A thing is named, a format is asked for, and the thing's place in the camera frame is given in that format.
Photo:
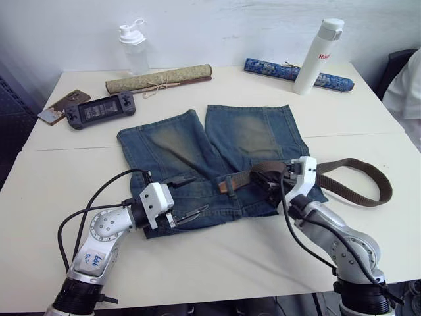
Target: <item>person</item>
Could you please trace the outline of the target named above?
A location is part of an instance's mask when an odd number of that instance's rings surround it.
[[[421,152],[421,49],[390,83],[382,102]]]

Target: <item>jeans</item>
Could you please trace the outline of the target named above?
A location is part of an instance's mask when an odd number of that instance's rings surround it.
[[[117,135],[124,156],[131,168],[152,172],[154,182],[175,176],[195,176],[196,181],[171,188],[174,199],[173,216],[204,205],[209,207],[186,224],[170,228],[158,222],[158,228],[145,228],[147,238],[177,234],[234,221],[242,217],[269,216],[276,209],[265,202],[266,192],[250,183],[236,191],[221,194],[218,183],[229,179],[258,162],[288,161],[309,155],[301,139],[289,106],[225,107],[209,105],[205,130],[194,110],[153,124],[121,130]],[[134,174],[130,182],[137,198],[145,188],[143,177]],[[309,194],[325,202],[319,187]]]

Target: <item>water bottle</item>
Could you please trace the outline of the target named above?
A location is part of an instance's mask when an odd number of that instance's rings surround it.
[[[322,21],[295,80],[293,87],[295,93],[301,95],[310,93],[323,65],[330,57],[334,45],[341,37],[343,25],[344,22],[337,18],[325,18]]]
[[[145,21],[141,18],[132,25],[121,25],[120,43],[124,47],[133,75],[146,74],[149,71],[146,52],[146,37],[140,32],[140,26]]]

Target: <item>brown belt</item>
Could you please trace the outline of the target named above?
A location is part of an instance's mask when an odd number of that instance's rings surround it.
[[[277,174],[279,176],[283,173],[286,167],[287,166],[280,161],[264,161],[257,163],[256,165],[253,165],[250,170],[232,174],[230,176],[230,183],[227,183],[227,181],[221,182],[219,184],[220,193],[228,193],[228,186],[231,186],[233,190],[236,190],[246,184],[249,184],[251,181],[250,172],[261,172],[269,175]],[[367,174],[371,179],[373,179],[379,188],[379,200],[375,201],[362,196],[338,181],[323,175],[325,172],[332,171],[339,167],[351,167]],[[369,163],[365,163],[354,158],[346,158],[338,161],[331,161],[329,163],[319,163],[317,165],[316,184],[321,188],[340,195],[350,202],[367,207],[387,203],[391,199],[393,193],[389,180],[379,169]]]

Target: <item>belt loop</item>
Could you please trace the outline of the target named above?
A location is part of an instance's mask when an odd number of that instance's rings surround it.
[[[230,198],[236,198],[236,194],[235,194],[235,190],[232,188],[232,178],[231,178],[231,176],[226,176],[226,178],[225,178],[225,183],[226,183],[226,189],[227,189],[227,193],[228,193],[228,196],[230,197]]]

